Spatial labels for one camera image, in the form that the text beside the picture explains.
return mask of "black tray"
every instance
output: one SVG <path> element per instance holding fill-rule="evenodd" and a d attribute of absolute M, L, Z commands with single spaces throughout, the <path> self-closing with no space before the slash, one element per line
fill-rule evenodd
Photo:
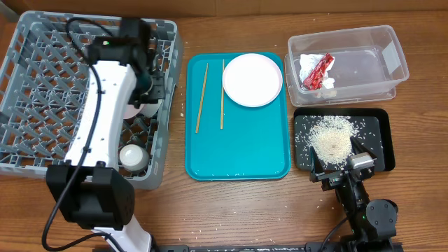
<path fill-rule="evenodd" d="M 295 141 L 295 164 L 299 169 L 310 170 L 309 148 L 301 141 L 296 141 L 296 136 L 310 129 L 316 120 L 305 120 L 304 116 L 350 116 L 349 121 L 360 123 L 363 121 L 365 127 L 360 129 L 366 147 L 377 155 L 375 162 L 376 172 L 388 172 L 395 168 L 395 155 L 393 154 L 391 126 L 389 116 L 385 110 L 380 108 L 298 108 L 294 112 L 294 141 Z M 328 170 L 335 170 L 336 166 L 328 166 Z"/>

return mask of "red object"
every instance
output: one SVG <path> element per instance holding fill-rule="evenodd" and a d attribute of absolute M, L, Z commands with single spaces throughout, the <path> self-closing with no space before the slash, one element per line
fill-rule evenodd
<path fill-rule="evenodd" d="M 317 90 L 322 88 L 322 79 L 325 70 L 334 59 L 335 58 L 333 58 L 329 53 L 327 53 L 316 65 L 316 67 L 314 67 L 310 75 L 304 80 L 303 85 L 308 90 Z"/>

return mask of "wooden stick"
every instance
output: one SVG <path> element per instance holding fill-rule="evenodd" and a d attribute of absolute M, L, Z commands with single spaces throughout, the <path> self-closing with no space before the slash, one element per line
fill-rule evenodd
<path fill-rule="evenodd" d="M 223 59 L 223 76 L 224 76 L 224 68 L 225 68 L 225 59 Z M 221 84 L 221 129 L 223 129 L 223 115 L 224 115 L 224 83 Z"/>
<path fill-rule="evenodd" d="M 208 71 L 209 71 L 209 63 L 207 63 L 207 66 L 205 68 L 204 84 L 202 84 L 201 103 L 199 105 L 199 113 L 197 114 L 197 122 L 196 122 L 196 134 L 199 131 L 199 123 L 201 121 L 202 102 L 204 101 L 205 83 L 207 82 L 207 72 Z"/>

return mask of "dish rack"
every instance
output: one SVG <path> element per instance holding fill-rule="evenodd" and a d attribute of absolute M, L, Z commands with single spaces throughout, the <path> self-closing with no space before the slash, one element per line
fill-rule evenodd
<path fill-rule="evenodd" d="M 71 43 L 84 49 L 106 34 L 91 24 L 65 23 L 88 18 L 118 33 L 120 17 L 28 11 L 17 23 L 0 69 L 0 174 L 44 178 L 48 165 L 61 165 L 78 129 L 88 84 L 88 66 Z M 162 182 L 169 139 L 169 114 L 179 84 L 183 43 L 177 26 L 168 20 L 143 19 L 162 52 L 166 96 L 151 118 L 124 120 L 118 150 L 137 144 L 150 153 L 148 168 L 140 174 L 120 173 L 135 187 L 152 190 Z"/>

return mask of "clear plastic container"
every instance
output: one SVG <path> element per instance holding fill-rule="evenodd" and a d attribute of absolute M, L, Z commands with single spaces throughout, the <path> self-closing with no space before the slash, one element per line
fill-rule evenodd
<path fill-rule="evenodd" d="M 346 104 L 392 99 L 395 86 L 409 78 L 406 59 L 388 25 L 293 36 L 285 56 L 286 82 L 294 106 Z M 328 76 L 333 89 L 305 90 L 299 78 L 301 54 L 335 57 Z"/>

